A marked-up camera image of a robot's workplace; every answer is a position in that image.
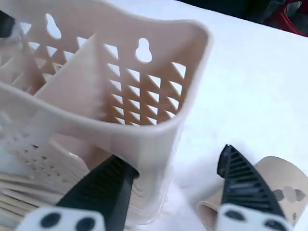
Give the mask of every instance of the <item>perforated basket wall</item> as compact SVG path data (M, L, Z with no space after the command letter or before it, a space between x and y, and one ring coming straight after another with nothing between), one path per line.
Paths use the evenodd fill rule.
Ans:
M43 108L54 125L41 131L48 121L36 124L45 137L40 145L56 141L88 166L93 152L122 157L140 173L128 218L152 220L206 64L209 32L96 1L0 0L0 8L21 23L20 40L0 47L0 81L20 91L0 85L0 110L23 127ZM16 115L14 107L27 113Z

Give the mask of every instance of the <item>black screw hole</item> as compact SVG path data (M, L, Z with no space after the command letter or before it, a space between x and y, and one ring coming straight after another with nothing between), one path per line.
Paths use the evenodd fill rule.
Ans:
M43 228L51 228L59 223L60 218L61 215L59 213L50 213L41 220L40 225Z
M94 226L95 226L95 220L93 218L83 218L77 223L76 230L90 231L94 228Z
M286 231L287 229L278 221L275 220L268 220L267 222L265 222L264 224L266 227L269 227L273 230L277 230L277 231Z
M242 214L240 214L239 212L235 212L235 211L228 211L225 213L225 215L231 219L234 220L245 220L245 218L243 217Z

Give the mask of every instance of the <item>beige plastic piece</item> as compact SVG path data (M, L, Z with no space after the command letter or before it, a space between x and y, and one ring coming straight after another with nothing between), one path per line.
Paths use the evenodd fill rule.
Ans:
M3 225L0 225L0 231L13 231L14 229L10 228L10 227L6 227Z
M16 213L12 213L6 209L0 208L0 214L6 216L7 218L11 218L16 221L21 221L23 219L23 216L18 215Z
M12 184L12 183L6 183L6 182L2 182L0 181L0 187L3 187L5 189L12 189L12 190L16 190L19 192L26 192L26 193L32 193L35 195L39 195L39 196L46 196L46 197L59 197L61 198L63 195L59 194L59 193L54 193L54 192L49 192L49 191L45 191L42 189L33 189L33 188L29 188L26 186L22 186L22 185L16 185L16 184Z
M4 174L4 173L0 173L0 180L7 180L7 181L12 181L12 182L34 184L34 185L38 184L34 180L30 180L30 179L20 177L20 176L11 176L11 175L7 175L7 174Z
M60 170L66 169L61 151L82 157L90 169L120 156L140 173L128 220L153 220L212 46L208 30L187 20L133 16L100 1L0 0L0 8L22 22L22 44L0 50L6 84L0 111L17 125L20 140L38 147L32 156L52 158L58 145ZM24 158L24 146L10 146L14 135L4 139L6 148ZM32 174L46 180L42 171Z
M20 200L16 200L14 198L11 198L11 197L5 196L5 195L0 195L0 201L3 201L7 204L13 205L13 206L18 207L18 208L22 208L22 209L29 211L29 212L37 209L37 207L35 207L33 205L30 205L28 203L25 203L25 202L20 201Z
M11 211L11 212L16 213L16 214L21 215L21 216L25 216L28 213L28 211L26 211L22 208L15 207L13 205L10 205L10 204L7 204L7 203L1 202L1 201L0 201L0 208L6 209L8 211Z
M48 204L46 202L40 201L38 199L32 198L30 196L23 195L21 193L18 193L18 192L9 190L9 189L3 189L2 193L4 195L10 196L10 197L15 198L17 200L24 201L24 202L31 204L31 205L35 205L37 207L52 207L53 206L53 205Z
M255 168L274 192L287 220L295 225L308 202L308 177L290 162L273 156L263 158ZM198 215L209 231L214 230L221 197L222 190L197 205Z

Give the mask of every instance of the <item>plastic cutlery caddy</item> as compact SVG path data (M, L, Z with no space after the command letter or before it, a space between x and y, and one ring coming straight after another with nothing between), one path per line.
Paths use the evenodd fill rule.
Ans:
M195 22L146 19L98 1L0 0L0 8L20 23L18 40L0 46L2 145L63 193L116 154L140 174L128 220L153 220L210 33Z

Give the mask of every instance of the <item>triangular cutout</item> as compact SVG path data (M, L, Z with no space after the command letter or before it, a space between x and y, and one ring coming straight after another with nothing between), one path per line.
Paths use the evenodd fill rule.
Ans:
M49 46L47 46L47 52L48 52L48 54L49 54L49 57L52 57L52 56L56 53L57 50L58 50L58 49L56 49L56 48L54 48L54 47L49 47Z
M161 84L161 79L155 76L151 76L149 75L149 77L151 78L152 82L158 87L160 88L160 84Z
M155 101L159 101L159 94L148 91L148 93L151 95L151 97L155 100Z
M46 82L48 82L48 81L52 78L52 75L47 74L47 73L43 73L43 77L44 77L44 80L45 80Z
M140 124L135 124L133 122L131 122L131 124L134 125L134 126L140 127Z
M182 94L182 85L179 84L179 83L176 83L176 82L172 82L172 81L170 81L170 83L172 84L172 86L174 87L175 91L180 96Z
M20 72L14 71L12 73L12 83L21 75Z
M153 107L153 106L150 106L150 105L147 105L147 106L151 109L152 112L155 113L155 115L157 115L157 113L158 113L158 108L157 107Z
M21 29L22 29L24 34L28 33L28 31L30 30L31 26L32 25L29 24L29 23L20 23L20 27L21 27Z
M182 64L172 62L178 73L181 75L182 78L185 78L186 67Z
M122 91L121 83L110 80L110 82L119 90Z
M108 64L109 68L116 73L118 76L120 76L120 67L114 64Z
M117 47L108 44L104 44L104 46L116 59L119 59L119 53L117 51Z
M2 55L1 56L1 64L0 66L4 66L8 61L10 61L12 57L8 55Z
M172 105L173 105L176 109L178 109L178 107L179 107L179 101L177 101L177 100L175 100L175 99L173 99L173 98L170 98L170 97L168 97L168 99L170 100L170 102L172 103Z
M113 95L113 97L115 97L115 99L116 99L118 102L120 102L121 104L123 104L123 98L122 98L121 96L114 95L114 94L112 94L112 95Z
M118 117L116 117L116 119L117 119L117 121L120 122L120 124L125 124L125 120L124 119L121 119L121 118L118 118Z
M130 100L131 103L140 110L140 103L134 100Z
M34 53L37 50L37 48L40 46L40 44L37 42L30 42L29 46L31 47L31 52Z
M63 53L66 61L70 60L74 56L72 52L64 51Z
M40 58L36 58L35 62L37 63L38 68L42 68L44 66L44 64L46 63L46 60L40 59Z
M122 108L116 107L114 106L114 108L121 114L124 116L124 110Z
M138 71L127 69L129 73L134 77L135 80L140 82L140 73Z
M166 111L168 116L170 117L170 119L172 119L173 117L175 117L175 114L173 114L172 112Z
M149 118L149 117L147 117L147 118L148 118L148 120L150 120L150 122L151 122L152 124L154 124L154 125L157 124L157 120L156 120L156 119L152 119L152 118Z
M82 38L82 37L77 37L77 43L79 48L83 46L83 44L86 43L86 41L88 41L86 38Z
M135 112L130 112L137 120L140 120L140 114Z
M140 97L140 89L137 87L129 86L129 88L136 94L138 97Z
M61 67L62 67L61 64L52 63L52 65L53 65L53 67L54 67L56 72L59 71L61 69Z

